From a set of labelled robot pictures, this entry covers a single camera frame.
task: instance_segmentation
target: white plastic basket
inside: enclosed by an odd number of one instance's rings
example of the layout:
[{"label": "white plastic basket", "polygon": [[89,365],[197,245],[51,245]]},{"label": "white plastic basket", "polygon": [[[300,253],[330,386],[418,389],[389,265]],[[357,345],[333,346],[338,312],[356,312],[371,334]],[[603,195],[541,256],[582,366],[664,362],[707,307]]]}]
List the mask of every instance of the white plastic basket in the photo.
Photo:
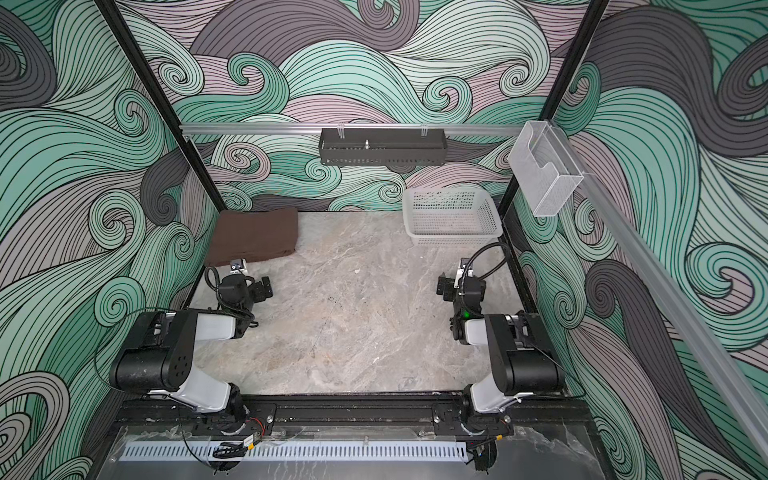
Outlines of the white plastic basket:
[{"label": "white plastic basket", "polygon": [[420,247],[482,247],[502,235],[493,199],[479,187],[408,188],[402,218]]}]

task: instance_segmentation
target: clear plastic box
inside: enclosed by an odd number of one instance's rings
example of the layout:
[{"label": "clear plastic box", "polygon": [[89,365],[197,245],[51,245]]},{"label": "clear plastic box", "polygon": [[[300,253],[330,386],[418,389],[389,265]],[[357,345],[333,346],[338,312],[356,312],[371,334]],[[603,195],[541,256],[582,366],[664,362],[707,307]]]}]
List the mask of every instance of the clear plastic box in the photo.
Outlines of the clear plastic box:
[{"label": "clear plastic box", "polygon": [[417,246],[482,247],[502,235],[496,205],[480,187],[408,188],[402,218]]},{"label": "clear plastic box", "polygon": [[584,179],[568,137],[547,121],[528,121],[509,152],[509,165],[536,217],[558,214]]}]

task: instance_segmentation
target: wire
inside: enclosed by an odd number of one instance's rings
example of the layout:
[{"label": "wire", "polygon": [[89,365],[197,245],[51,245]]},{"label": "wire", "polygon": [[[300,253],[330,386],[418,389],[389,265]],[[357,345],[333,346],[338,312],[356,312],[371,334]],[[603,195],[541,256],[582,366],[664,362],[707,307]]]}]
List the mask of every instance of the wire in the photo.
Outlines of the wire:
[{"label": "wire", "polygon": [[482,316],[482,313],[477,312],[473,309],[470,309],[467,306],[466,302],[464,301],[464,293],[465,293],[464,282],[466,281],[467,276],[469,275],[469,271],[472,269],[472,264],[475,262],[475,260],[477,260],[477,257],[480,257],[481,253],[493,247],[501,247],[502,250],[504,250],[504,254],[505,254],[504,259],[501,262],[499,262],[497,266],[494,266],[493,268],[491,268],[490,271],[479,276],[478,280],[484,280],[485,278],[488,278],[489,276],[491,276],[492,273],[502,268],[502,266],[504,266],[509,261],[509,259],[512,256],[512,251],[510,250],[509,245],[507,245],[506,243],[494,242],[494,243],[489,243],[488,245],[484,245],[483,247],[480,248],[480,250],[474,252],[472,256],[469,258],[469,260],[467,261],[467,264],[464,265],[464,271],[462,272],[461,279],[459,280],[459,283],[458,283],[458,302],[461,304],[462,308],[465,311],[470,312],[471,314],[476,316]]},{"label": "wire", "polygon": [[553,359],[551,356],[549,356],[544,350],[538,348],[534,343],[531,343],[531,346],[533,348],[535,348],[536,350],[538,350],[538,352],[540,354],[542,354],[543,356],[547,357],[558,368],[560,368],[560,370],[562,370],[565,373],[566,376],[570,376],[581,387],[581,390],[583,392],[580,395],[572,395],[572,396],[567,396],[567,397],[543,396],[543,395],[534,395],[534,396],[536,396],[536,397],[538,397],[540,399],[546,399],[546,398],[550,398],[550,399],[562,399],[562,398],[566,398],[566,399],[580,399],[580,398],[582,398],[582,397],[587,395],[587,389],[584,387],[584,384],[581,383],[581,380],[576,375],[574,375],[573,373],[569,372],[565,367],[563,367],[563,365],[560,365],[560,363],[558,363],[555,359]]},{"label": "wire", "polygon": [[[214,282],[213,283],[211,283],[210,278],[208,277],[208,272],[213,272],[214,273]],[[219,285],[221,284],[221,278],[219,277],[219,271],[216,270],[216,267],[209,266],[208,268],[206,268],[205,269],[204,278],[205,278],[205,283],[207,283],[207,285],[210,287],[210,289],[213,290],[214,293],[216,293],[216,301],[221,306],[224,307],[224,311],[225,312],[231,314],[232,316],[234,316],[236,318],[240,318],[240,319],[243,319],[243,320],[248,320],[249,328],[255,328],[255,327],[259,326],[259,323],[255,321],[256,317],[253,316],[252,312],[249,312],[248,310],[245,310],[245,309],[241,309],[238,306],[234,306],[234,305],[230,305],[229,303],[225,303],[221,299],[221,294],[219,293]],[[250,279],[252,282],[256,281],[251,276],[247,276],[246,279]]]},{"label": "wire", "polygon": [[259,426],[261,427],[261,438],[264,438],[264,435],[266,435],[266,429],[264,428],[264,424],[261,422],[261,420],[259,420],[256,417],[251,417],[250,419],[256,420],[256,422],[259,424]]},{"label": "wire", "polygon": [[499,422],[501,422],[503,426],[507,427],[507,435],[512,435],[512,429],[509,427],[509,424],[502,419],[499,419]]},{"label": "wire", "polygon": [[213,465],[211,465],[208,462],[203,462],[200,459],[200,457],[195,455],[195,453],[192,451],[192,449],[190,448],[190,444],[187,443],[187,436],[184,433],[184,429],[181,427],[181,409],[179,409],[179,407],[176,407],[176,408],[178,409],[177,412],[179,414],[179,433],[181,434],[181,439],[184,440],[184,446],[187,447],[187,451],[190,453],[190,455],[192,455],[194,457],[195,460],[197,460],[198,462],[202,463],[203,465],[205,465],[208,468],[210,468],[211,470],[213,470],[214,473],[220,472],[220,470],[217,467],[214,467]]},{"label": "wire", "polygon": [[[125,319],[127,319],[129,316],[133,315],[134,313],[139,313],[139,312],[142,312],[144,310],[163,310],[165,312],[176,312],[176,310],[173,310],[173,309],[170,309],[170,308],[165,308],[165,307],[162,307],[162,306],[145,306],[145,307],[142,307],[140,309],[136,309],[136,310],[133,310],[131,312],[126,313],[123,316],[123,318],[119,319],[117,322],[115,322],[111,326],[107,327],[107,331],[112,329],[115,325],[123,323],[123,321],[125,321]],[[94,372],[96,373],[96,377],[99,379],[99,381],[101,383],[104,383],[106,386],[108,386],[109,388],[115,390],[116,392],[122,392],[122,390],[114,388],[112,385],[109,384],[109,382],[104,380],[104,378],[101,376],[101,374],[98,371],[97,357],[98,357],[99,351],[101,350],[101,347],[104,344],[104,338],[106,336],[107,336],[107,333],[105,332],[104,335],[101,336],[101,338],[99,339],[98,343],[96,344],[96,349],[94,350],[94,356],[93,356]]]}]

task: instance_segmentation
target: black metal basket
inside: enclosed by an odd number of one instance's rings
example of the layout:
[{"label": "black metal basket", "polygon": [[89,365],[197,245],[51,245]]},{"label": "black metal basket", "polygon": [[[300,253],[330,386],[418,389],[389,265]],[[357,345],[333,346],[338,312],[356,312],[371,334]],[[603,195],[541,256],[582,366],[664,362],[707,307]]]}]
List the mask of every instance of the black metal basket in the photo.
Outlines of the black metal basket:
[{"label": "black metal basket", "polygon": [[448,150],[441,128],[324,128],[324,165],[442,165]]}]

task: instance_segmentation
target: pink wave pattern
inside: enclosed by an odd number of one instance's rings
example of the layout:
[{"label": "pink wave pattern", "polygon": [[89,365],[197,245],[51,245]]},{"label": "pink wave pattern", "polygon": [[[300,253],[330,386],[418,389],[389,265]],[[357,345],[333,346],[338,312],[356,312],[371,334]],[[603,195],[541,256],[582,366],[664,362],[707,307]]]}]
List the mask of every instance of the pink wave pattern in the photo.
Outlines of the pink wave pattern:
[{"label": "pink wave pattern", "polygon": [[252,174],[248,174],[249,180],[247,181],[257,182],[264,180],[270,174],[272,166],[269,156],[258,146],[244,141],[228,144],[224,148],[224,160],[232,167],[248,168],[250,167],[250,157],[244,154],[243,151],[248,152],[259,160],[259,168]]},{"label": "pink wave pattern", "polygon": [[311,124],[345,124],[368,120],[377,124],[393,124],[395,119],[361,101],[339,95],[309,95],[294,98],[281,112],[299,122]]},{"label": "pink wave pattern", "polygon": [[192,46],[205,25],[231,2],[232,0],[181,0],[171,3],[120,1],[122,5],[132,8],[165,30],[185,48]]},{"label": "pink wave pattern", "polygon": [[594,173],[613,197],[619,211],[635,226],[632,199],[627,179],[618,160],[600,139],[586,131],[571,136],[571,144],[578,152],[587,170]]},{"label": "pink wave pattern", "polygon": [[557,50],[576,35],[581,19],[587,11],[586,5],[546,5],[526,1],[521,3],[544,32],[550,52]]},{"label": "pink wave pattern", "polygon": [[206,170],[214,182],[261,182],[269,176],[272,166],[267,158],[260,162],[259,170],[252,174],[242,174],[217,165],[206,165]]},{"label": "pink wave pattern", "polygon": [[726,315],[733,315],[747,308],[755,297],[755,287],[749,277],[739,270],[727,267],[720,269],[720,276],[730,280],[731,291],[723,298],[699,295],[701,300],[712,310]]},{"label": "pink wave pattern", "polygon": [[[506,100],[508,97],[504,95],[499,86],[499,82],[502,75],[507,68],[510,68],[515,63],[513,61],[507,61],[505,63],[496,65],[490,70],[486,70],[482,73],[475,75],[467,80],[469,87],[472,89],[472,112],[474,115],[478,111],[482,110],[489,105],[492,105],[498,101]],[[558,76],[560,67],[563,65],[562,58],[551,58],[549,61],[549,71],[547,76],[541,83],[534,89],[529,95],[537,95],[546,97],[549,95],[549,91],[554,85],[554,80]]]},{"label": "pink wave pattern", "polygon": [[[248,83],[245,85],[236,84],[230,77],[230,73],[227,70],[227,58],[207,57],[205,55],[195,55],[195,60],[203,70],[203,76],[205,82],[203,83],[203,89],[200,91],[200,95],[203,94],[224,94],[224,95],[253,95],[261,91],[264,86],[264,76],[256,67],[245,67],[243,69],[243,75],[248,79]],[[158,78],[158,68],[163,63],[162,60],[150,61],[152,71]],[[171,89],[169,89],[164,82],[161,81],[161,87],[163,92],[168,97],[171,103],[185,98],[184,95],[180,95]]]},{"label": "pink wave pattern", "polygon": [[406,187],[447,187],[455,184],[508,182],[511,175],[497,174],[476,164],[456,162],[439,167],[425,167],[406,179]]},{"label": "pink wave pattern", "polygon": [[733,358],[768,372],[768,340],[748,350],[730,354]]},{"label": "pink wave pattern", "polygon": [[509,166],[509,154],[512,152],[512,147],[505,148],[504,150],[498,152],[496,155],[496,160],[494,161],[494,165],[499,170],[509,170],[511,167]]}]

